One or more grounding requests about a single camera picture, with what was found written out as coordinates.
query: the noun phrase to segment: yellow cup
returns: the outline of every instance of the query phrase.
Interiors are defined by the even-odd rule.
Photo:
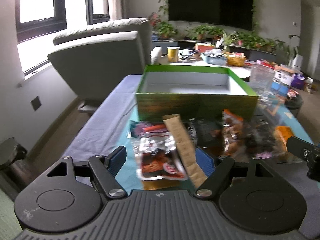
[[[168,47],[168,59],[170,62],[178,62],[178,52],[180,47]]]

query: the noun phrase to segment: green box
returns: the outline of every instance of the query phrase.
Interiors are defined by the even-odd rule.
[[[213,120],[225,108],[250,120],[258,96],[229,68],[148,65],[136,99],[140,121],[162,121],[168,114]]]

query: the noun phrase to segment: window sill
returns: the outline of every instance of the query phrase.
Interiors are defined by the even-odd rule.
[[[47,71],[48,69],[52,68],[52,64],[49,62],[42,67],[35,70],[33,73],[30,73],[24,77],[24,80],[18,83],[18,87],[23,87],[26,83],[28,83],[30,80],[34,79],[35,76],[38,76],[39,74]]]

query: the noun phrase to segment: wicker basket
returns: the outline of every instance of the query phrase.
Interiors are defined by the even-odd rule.
[[[225,53],[228,65],[242,67],[247,60],[247,57],[231,57],[230,54],[232,55],[232,53]]]

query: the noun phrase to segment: black tv screen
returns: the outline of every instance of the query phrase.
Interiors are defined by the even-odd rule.
[[[200,22],[252,30],[253,0],[169,0],[169,21]]]

